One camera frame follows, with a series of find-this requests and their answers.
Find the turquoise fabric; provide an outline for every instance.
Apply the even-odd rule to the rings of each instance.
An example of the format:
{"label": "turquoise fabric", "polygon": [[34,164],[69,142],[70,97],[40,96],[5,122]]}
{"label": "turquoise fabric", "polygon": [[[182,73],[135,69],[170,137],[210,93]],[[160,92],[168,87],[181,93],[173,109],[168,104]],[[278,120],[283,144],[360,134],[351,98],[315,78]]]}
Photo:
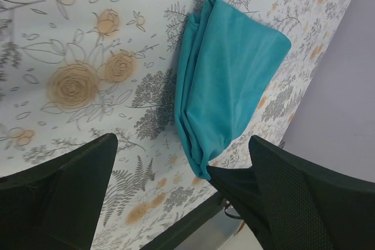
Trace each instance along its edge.
{"label": "turquoise fabric", "polygon": [[221,0],[188,17],[177,73],[175,119],[195,175],[246,129],[291,42]]}

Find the teal cloth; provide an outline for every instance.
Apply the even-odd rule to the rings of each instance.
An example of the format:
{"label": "teal cloth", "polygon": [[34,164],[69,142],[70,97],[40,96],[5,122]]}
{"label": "teal cloth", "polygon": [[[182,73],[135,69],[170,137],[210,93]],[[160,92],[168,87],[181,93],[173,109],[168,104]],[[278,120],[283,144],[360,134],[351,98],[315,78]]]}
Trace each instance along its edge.
{"label": "teal cloth", "polygon": [[188,17],[180,51],[175,119],[195,175],[246,129],[291,42],[221,0]]}

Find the white tablecloth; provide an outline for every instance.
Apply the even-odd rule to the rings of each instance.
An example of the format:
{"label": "white tablecloth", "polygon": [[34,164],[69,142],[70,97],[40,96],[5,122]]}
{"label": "white tablecloth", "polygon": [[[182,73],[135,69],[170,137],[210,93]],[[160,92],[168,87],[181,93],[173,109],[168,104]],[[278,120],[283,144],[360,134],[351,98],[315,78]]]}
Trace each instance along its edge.
{"label": "white tablecloth", "polygon": [[[203,1],[0,0],[0,176],[118,136],[93,249],[139,249],[214,193],[173,126],[183,27]],[[225,1],[292,42],[244,135],[212,163],[247,167],[252,134],[281,140],[350,0]]]}

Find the floral tablecloth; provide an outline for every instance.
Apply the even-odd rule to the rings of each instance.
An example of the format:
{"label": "floral tablecloth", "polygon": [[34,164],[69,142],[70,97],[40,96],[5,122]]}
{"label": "floral tablecloth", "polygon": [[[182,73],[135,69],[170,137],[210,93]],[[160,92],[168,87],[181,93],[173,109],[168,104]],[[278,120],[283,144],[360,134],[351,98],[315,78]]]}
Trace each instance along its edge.
{"label": "floral tablecloth", "polygon": [[[93,249],[139,249],[214,193],[173,125],[183,27],[203,1],[0,0],[0,176],[118,136]],[[281,140],[350,0],[225,1],[292,42],[243,136],[211,163],[247,167],[252,134]]]}

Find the cloth fold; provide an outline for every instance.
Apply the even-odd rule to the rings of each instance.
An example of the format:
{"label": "cloth fold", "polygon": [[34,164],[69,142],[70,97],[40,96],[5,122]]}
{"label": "cloth fold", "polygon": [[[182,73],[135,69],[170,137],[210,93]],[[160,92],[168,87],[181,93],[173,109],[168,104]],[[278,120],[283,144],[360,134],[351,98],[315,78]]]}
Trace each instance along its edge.
{"label": "cloth fold", "polygon": [[195,175],[246,129],[291,48],[281,32],[221,0],[206,0],[188,17],[180,51],[175,119]]}

